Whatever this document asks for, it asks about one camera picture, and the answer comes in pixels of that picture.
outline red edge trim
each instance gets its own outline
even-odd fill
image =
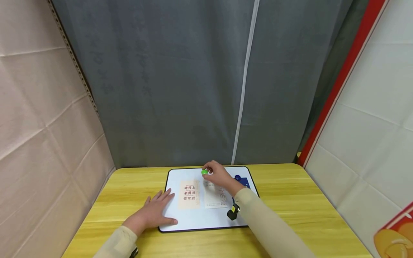
[[[328,96],[324,104],[324,107],[321,110],[320,116],[318,117],[317,122],[314,125],[314,128],[311,131],[310,136],[306,144],[304,145],[304,148],[301,151],[300,157],[298,158],[297,163],[300,166],[304,166],[304,163],[310,154],[311,148],[317,139],[318,133],[320,132],[323,123],[327,119],[327,115],[334,104],[334,100],[336,99],[341,88],[343,87],[344,81],[346,80],[351,70],[351,67],[356,61],[357,56],[360,53],[363,44],[366,41],[374,25],[374,22],[376,21],[385,2],[386,0],[370,0],[368,2],[366,11],[360,22],[360,26],[358,28],[356,37],[354,38],[353,45],[350,48],[349,54],[347,55],[346,61],[344,61],[343,67],[341,68],[340,73],[337,76],[337,79],[333,85],[330,95]]]
[[[402,214],[406,213],[407,210],[412,208],[412,207],[413,207],[413,202],[411,204],[409,204],[406,208],[404,208],[401,212],[399,212],[394,218],[397,218],[397,217],[401,216]],[[391,219],[386,225],[384,225],[382,227],[382,229],[387,228],[393,222],[393,219]]]

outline sleeve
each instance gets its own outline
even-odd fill
[[[103,246],[97,251],[94,258],[129,258],[136,248],[138,237],[125,226],[118,227]]]
[[[240,215],[271,257],[315,257],[304,242],[250,189],[235,195]]]

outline red poster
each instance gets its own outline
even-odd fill
[[[413,202],[374,235],[382,258],[413,258]]]

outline yellow wooden tabletop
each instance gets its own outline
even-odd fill
[[[261,199],[317,257],[371,257],[305,170],[296,164],[247,165]],[[148,195],[164,190],[173,168],[122,168],[110,177],[63,257],[92,257]],[[146,230],[137,257],[268,257],[249,228],[160,233]]]

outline white zipper line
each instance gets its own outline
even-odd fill
[[[245,63],[244,63],[244,76],[242,78],[240,111],[238,113],[237,130],[235,131],[234,150],[233,150],[233,157],[232,157],[232,160],[231,160],[231,165],[234,165],[235,156],[237,155],[238,137],[240,136],[242,111],[244,109],[245,83],[247,81],[249,55],[251,54],[252,39],[254,38],[254,30],[255,30],[255,22],[257,20],[258,6],[259,6],[259,0],[255,0],[254,1],[254,9],[252,10],[251,26],[249,27],[247,54],[245,55]]]

